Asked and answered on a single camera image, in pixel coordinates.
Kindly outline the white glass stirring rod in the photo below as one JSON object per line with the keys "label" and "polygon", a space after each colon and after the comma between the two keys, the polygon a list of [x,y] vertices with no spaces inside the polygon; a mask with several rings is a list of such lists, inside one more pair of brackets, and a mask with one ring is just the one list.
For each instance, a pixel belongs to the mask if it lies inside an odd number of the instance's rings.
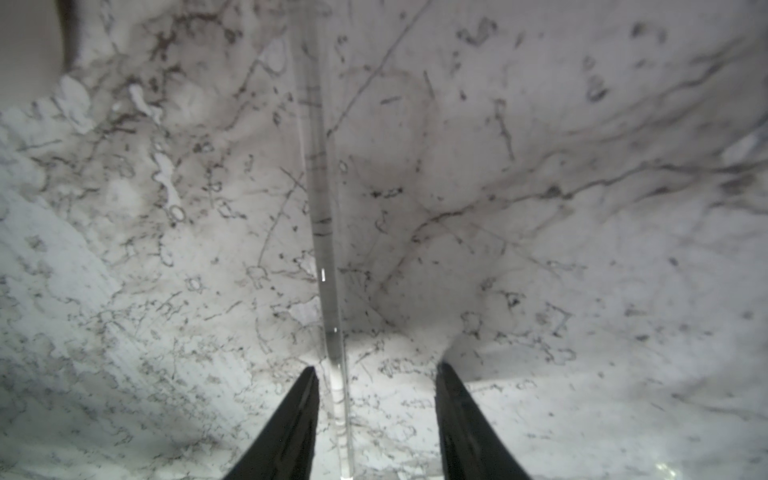
{"label": "white glass stirring rod", "polygon": [[331,392],[339,477],[355,477],[349,418],[349,387],[342,320],[339,313],[336,279],[334,223],[332,208],[331,149],[325,130],[318,1],[287,3],[291,55],[294,63],[300,151],[306,179],[309,216],[316,263],[324,344],[326,375]]}

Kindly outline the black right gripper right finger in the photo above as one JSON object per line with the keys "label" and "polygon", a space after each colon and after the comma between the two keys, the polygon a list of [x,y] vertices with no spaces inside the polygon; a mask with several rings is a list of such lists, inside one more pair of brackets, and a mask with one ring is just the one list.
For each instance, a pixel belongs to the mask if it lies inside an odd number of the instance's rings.
{"label": "black right gripper right finger", "polygon": [[529,480],[503,445],[454,368],[442,362],[436,375],[436,416],[446,480]]}

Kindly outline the white plastic storage bin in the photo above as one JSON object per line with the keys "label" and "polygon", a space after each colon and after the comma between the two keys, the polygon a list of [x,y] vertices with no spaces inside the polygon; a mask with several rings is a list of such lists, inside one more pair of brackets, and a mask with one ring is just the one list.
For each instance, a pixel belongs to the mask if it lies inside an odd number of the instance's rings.
{"label": "white plastic storage bin", "polygon": [[58,1],[1,3],[1,108],[51,90],[65,68],[65,23]]}

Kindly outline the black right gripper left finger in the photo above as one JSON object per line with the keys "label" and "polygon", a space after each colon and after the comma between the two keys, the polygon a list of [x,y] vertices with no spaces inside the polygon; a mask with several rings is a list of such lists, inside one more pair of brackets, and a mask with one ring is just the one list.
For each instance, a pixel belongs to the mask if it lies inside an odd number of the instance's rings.
{"label": "black right gripper left finger", "polygon": [[225,480],[308,480],[319,412],[319,380],[305,368]]}

